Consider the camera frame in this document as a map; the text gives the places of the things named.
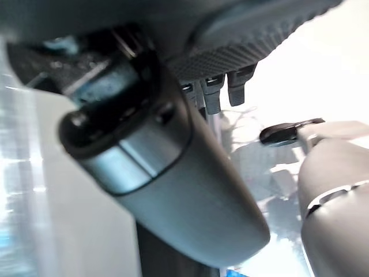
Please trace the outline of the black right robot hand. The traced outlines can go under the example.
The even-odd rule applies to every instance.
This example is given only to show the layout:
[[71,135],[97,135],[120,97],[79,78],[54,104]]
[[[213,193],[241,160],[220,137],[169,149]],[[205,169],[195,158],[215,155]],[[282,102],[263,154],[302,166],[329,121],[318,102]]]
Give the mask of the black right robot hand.
[[232,105],[266,58],[339,1],[2,1],[1,36],[27,87],[69,98],[65,151],[141,225],[211,267],[270,240],[193,103]]

